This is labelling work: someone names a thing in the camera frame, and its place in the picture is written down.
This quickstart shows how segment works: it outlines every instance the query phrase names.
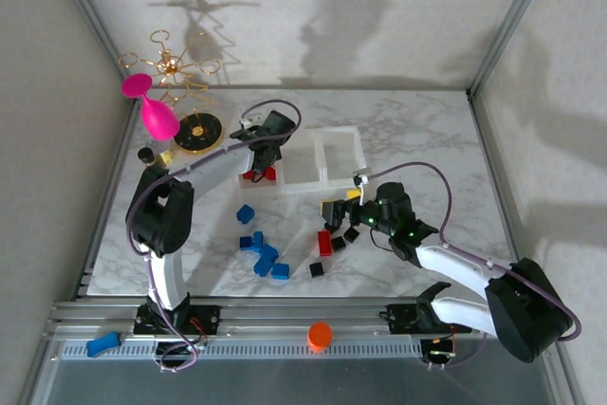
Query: blue cube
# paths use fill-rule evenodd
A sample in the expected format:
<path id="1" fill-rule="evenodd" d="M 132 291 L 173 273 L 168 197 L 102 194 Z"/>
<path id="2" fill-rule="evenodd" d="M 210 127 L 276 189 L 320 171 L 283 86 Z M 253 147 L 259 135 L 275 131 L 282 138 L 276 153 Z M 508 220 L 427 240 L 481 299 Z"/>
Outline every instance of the blue cube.
<path id="1" fill-rule="evenodd" d="M 262 255 L 262 258 L 268 258 L 272 263 L 278 258 L 278 250 L 270 244 L 263 244 L 259 253 Z"/>
<path id="2" fill-rule="evenodd" d="M 274 263 L 274 266 L 272 266 L 272 277 L 278 280 L 288 280 L 288 265 Z"/>
<path id="3" fill-rule="evenodd" d="M 255 263 L 255 266 L 253 267 L 253 272 L 255 272 L 260 277 L 266 277 L 269 270 L 272 269 L 272 263 L 274 263 L 273 260 L 270 260 L 266 256 L 262 256 L 259 258 L 259 261 Z"/>
<path id="4" fill-rule="evenodd" d="M 262 249 L 263 245 L 264 245 L 264 234 L 261 231 L 254 232 L 252 250 L 259 253 L 259 250 Z"/>
<path id="5" fill-rule="evenodd" d="M 250 236 L 241 237 L 240 250 L 253 250 L 253 238 Z"/>
<path id="6" fill-rule="evenodd" d="M 250 222 L 255 216 L 255 211 L 251 206 L 244 205 L 240 210 L 236 213 L 236 218 L 240 223 L 246 225 Z"/>

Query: black round base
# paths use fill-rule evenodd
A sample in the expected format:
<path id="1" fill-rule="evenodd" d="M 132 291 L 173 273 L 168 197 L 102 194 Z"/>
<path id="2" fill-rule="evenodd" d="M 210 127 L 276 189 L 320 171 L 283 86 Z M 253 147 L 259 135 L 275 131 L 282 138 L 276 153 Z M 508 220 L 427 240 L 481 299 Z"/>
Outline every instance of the black round base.
<path id="1" fill-rule="evenodd" d="M 181 120 L 174 140 L 188 154 L 204 154 L 216 147 L 223 133 L 218 118 L 209 113 L 195 113 Z"/>

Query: clear plastic container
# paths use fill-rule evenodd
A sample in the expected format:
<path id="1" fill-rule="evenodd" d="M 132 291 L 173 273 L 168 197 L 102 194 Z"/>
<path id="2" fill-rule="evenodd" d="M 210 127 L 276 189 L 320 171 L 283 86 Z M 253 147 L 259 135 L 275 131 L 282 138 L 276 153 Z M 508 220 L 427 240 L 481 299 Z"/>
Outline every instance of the clear plastic container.
<path id="1" fill-rule="evenodd" d="M 348 189 L 354 186 L 354 172 L 367 166 L 356 125 L 302 129 L 281 154 L 274 165 L 276 181 L 252 183 L 238 176 L 240 190 L 267 195 Z"/>

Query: pink wine glass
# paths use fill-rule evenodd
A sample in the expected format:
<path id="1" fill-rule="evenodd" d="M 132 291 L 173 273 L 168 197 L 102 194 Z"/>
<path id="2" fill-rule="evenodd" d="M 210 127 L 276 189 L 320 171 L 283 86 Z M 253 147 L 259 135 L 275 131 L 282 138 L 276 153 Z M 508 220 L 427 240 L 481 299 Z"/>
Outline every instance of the pink wine glass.
<path id="1" fill-rule="evenodd" d="M 175 113 L 166 104 L 158 100 L 149 99 L 146 95 L 154 80 L 150 75 L 138 73 L 129 76 L 120 88 L 122 95 L 128 98 L 143 98 L 141 117 L 152 138 L 166 141 L 174 137 L 179 131 L 179 120 Z"/>

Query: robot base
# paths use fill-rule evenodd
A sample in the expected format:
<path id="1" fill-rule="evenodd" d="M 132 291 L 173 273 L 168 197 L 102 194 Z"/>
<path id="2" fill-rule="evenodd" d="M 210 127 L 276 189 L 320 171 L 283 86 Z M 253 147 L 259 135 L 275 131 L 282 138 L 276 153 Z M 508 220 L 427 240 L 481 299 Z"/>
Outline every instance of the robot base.
<path id="1" fill-rule="evenodd" d="M 192 320 L 196 319 L 196 324 L 200 326 L 205 335 L 214 336 L 219 327 L 220 308 L 219 305 L 190 305 L 190 294 L 188 294 L 184 303 L 175 310 L 165 311 L 175 327 L 184 335 L 192 337 L 200 335 L 200 331 L 192 323 Z M 141 305 L 137 311 L 133 334 L 155 336 L 172 333 L 157 313 L 156 303 L 148 297 L 147 303 Z"/>

